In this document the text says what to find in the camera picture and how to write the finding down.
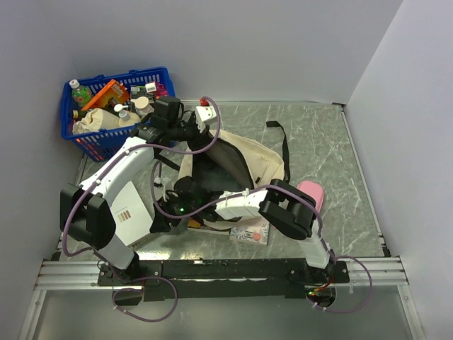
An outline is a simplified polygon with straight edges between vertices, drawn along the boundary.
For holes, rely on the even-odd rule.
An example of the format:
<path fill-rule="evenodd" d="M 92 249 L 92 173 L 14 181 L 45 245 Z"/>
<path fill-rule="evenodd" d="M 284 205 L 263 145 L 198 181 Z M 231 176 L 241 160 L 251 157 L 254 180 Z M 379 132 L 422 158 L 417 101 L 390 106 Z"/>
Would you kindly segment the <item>white book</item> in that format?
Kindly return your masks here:
<path fill-rule="evenodd" d="M 129 181 L 113 201 L 111 211 L 116 235 L 126 246 L 138 243 L 149 234 L 152 218 L 133 182 Z"/>

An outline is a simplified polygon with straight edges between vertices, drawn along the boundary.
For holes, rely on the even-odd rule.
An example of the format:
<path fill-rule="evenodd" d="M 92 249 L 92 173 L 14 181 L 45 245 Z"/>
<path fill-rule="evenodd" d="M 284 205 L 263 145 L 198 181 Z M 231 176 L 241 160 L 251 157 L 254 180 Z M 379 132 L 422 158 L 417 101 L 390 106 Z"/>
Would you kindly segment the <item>cream canvas backpack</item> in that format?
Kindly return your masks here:
<path fill-rule="evenodd" d="M 213 146 L 199 154 L 187 154 L 179 167 L 178 180 L 167 190 L 164 200 L 176 198 L 185 216 L 225 193 L 246 191 L 278 179 L 288 182 L 289 149 L 283 139 L 282 154 L 261 143 L 225 130 L 219 136 L 209 132 Z"/>

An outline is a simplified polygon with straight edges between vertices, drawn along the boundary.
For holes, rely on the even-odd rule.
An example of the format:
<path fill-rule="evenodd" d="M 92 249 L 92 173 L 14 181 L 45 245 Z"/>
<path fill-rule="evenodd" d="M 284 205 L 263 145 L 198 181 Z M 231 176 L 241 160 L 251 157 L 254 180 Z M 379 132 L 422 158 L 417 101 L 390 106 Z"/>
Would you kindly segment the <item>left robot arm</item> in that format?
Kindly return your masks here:
<path fill-rule="evenodd" d="M 172 142 L 195 142 L 209 132 L 210 121 L 220 121 L 217 104 L 204 96 L 193 115 L 184 120 L 180 99 L 162 96 L 154 110 L 137 123 L 120 150 L 104 166 L 78 186 L 68 184 L 60 193 L 60 227 L 62 251 L 71 237 L 83 242 L 86 251 L 93 251 L 115 269 L 115 277 L 125 285 L 133 284 L 141 275 L 139 256 L 116 234 L 110 207 L 125 184 L 160 151 L 171 151 Z"/>

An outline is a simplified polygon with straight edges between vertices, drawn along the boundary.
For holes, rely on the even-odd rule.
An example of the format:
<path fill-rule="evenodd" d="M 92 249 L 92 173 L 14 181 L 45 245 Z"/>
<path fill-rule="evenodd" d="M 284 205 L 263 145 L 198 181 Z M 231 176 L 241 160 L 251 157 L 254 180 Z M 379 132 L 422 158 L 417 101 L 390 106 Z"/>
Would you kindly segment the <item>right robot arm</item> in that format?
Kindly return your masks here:
<path fill-rule="evenodd" d="M 298 186 L 273 179 L 252 190 L 210 191 L 189 176 L 178 180 L 158 199 L 154 191 L 155 218 L 150 232 L 169 232 L 177 221 L 194 217 L 198 222 L 235 222 L 262 217 L 280 233 L 302 245 L 309 274 L 317 282 L 333 275 L 333 253 L 322 236 L 321 208 L 324 189 L 313 181 Z"/>

